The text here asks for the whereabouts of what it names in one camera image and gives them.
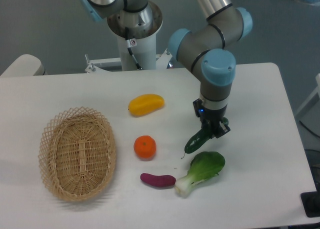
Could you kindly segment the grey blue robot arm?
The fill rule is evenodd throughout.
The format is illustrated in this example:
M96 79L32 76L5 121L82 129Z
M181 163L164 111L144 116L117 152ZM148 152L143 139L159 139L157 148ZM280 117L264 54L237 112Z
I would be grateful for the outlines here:
M150 0L80 0L95 21L105 20L117 37L124 71L154 70L156 34L163 24L159 7ZM169 38L167 53L200 81L193 107L208 138L230 131L224 122L236 60L226 46L245 37L253 27L250 13L231 0L197 0L206 26L197 32L178 29Z

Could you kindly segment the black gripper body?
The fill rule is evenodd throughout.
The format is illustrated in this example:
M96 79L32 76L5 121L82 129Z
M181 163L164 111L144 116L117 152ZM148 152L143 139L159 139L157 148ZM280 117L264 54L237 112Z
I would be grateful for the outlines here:
M210 135L213 136L214 127L220 122L224 122L224 115L226 113L227 107L223 107L218 110L211 110L208 108L203 108L204 112L202 114L201 120L207 119L209 121L209 129L205 131L210 132Z

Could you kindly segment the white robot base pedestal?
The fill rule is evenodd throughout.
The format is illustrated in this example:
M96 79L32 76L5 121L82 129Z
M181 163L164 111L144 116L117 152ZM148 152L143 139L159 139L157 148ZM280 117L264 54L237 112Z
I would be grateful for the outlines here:
M106 18L117 40L119 58L89 59L85 55L88 73L105 71L162 70L172 66L172 55L165 50L157 54L157 33L163 24L160 8L149 1L139 12L121 10Z

